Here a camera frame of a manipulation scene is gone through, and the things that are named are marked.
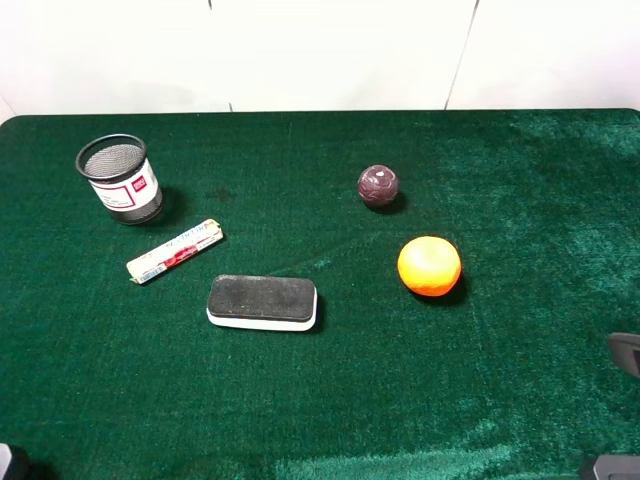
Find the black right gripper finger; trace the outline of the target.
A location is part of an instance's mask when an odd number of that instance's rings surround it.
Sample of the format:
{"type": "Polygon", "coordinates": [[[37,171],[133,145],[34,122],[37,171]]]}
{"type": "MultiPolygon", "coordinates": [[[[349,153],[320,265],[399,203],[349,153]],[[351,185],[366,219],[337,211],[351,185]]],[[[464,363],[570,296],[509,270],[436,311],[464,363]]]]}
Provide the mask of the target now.
{"type": "Polygon", "coordinates": [[[612,333],[608,346],[614,364],[626,373],[639,377],[640,336],[631,333],[612,333]]]}

